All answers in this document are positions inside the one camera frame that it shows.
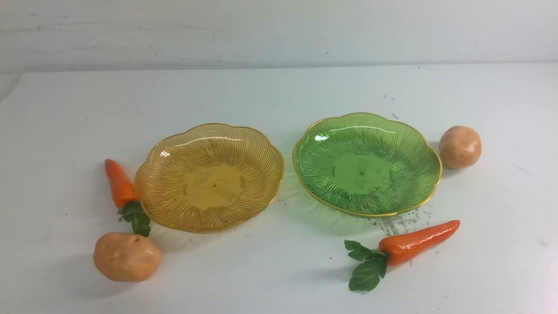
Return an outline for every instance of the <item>orange carrot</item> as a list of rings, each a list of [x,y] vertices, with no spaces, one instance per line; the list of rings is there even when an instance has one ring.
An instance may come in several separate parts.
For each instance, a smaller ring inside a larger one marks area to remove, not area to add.
[[[459,224],[459,220],[452,220],[410,234],[390,236],[380,241],[379,250],[387,254],[388,266],[400,265],[447,240],[456,232]]]
[[[112,200],[118,209],[130,202],[138,201],[134,185],[116,161],[105,159],[105,172],[110,184]]]

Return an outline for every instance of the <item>white table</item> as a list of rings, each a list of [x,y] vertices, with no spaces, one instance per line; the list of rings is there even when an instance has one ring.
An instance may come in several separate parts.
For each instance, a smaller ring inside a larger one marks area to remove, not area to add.
[[[558,64],[25,74],[0,103],[0,312],[557,313],[557,106]],[[434,144],[471,126],[483,154],[445,172],[422,208],[376,222],[342,215],[307,195],[290,155],[310,124],[356,111],[398,118]],[[276,200],[219,234],[153,226],[156,275],[105,279],[94,244],[130,228],[103,160],[132,176],[159,140],[207,122],[254,127],[283,152]],[[375,248],[452,219],[461,228],[448,241],[373,292],[349,292],[344,239]]]

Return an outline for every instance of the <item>artificial potato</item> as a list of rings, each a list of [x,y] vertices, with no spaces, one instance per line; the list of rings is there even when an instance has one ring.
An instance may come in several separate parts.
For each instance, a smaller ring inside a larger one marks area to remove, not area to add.
[[[444,165],[460,169],[479,160],[482,145],[478,133],[466,126],[449,128],[440,139],[440,158]]]
[[[110,280],[140,282],[157,270],[161,251],[148,238],[109,232],[97,240],[93,262]]]

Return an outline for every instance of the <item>amber plastic plate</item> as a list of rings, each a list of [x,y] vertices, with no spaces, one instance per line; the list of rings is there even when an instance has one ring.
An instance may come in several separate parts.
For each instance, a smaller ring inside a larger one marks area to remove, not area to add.
[[[158,224],[209,233],[263,211],[284,171],[281,153],[261,132],[210,123],[159,142],[135,185],[144,210]]]

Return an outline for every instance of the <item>plate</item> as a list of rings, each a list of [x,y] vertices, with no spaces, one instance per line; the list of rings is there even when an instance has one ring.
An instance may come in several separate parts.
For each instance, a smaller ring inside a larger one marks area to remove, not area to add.
[[[134,181],[153,221],[210,233],[263,211],[277,194],[284,172],[281,153],[263,133],[210,123],[159,142]]]
[[[415,128],[365,112],[314,123],[293,148],[292,162],[312,196],[364,217],[423,205],[442,176],[440,157]]]

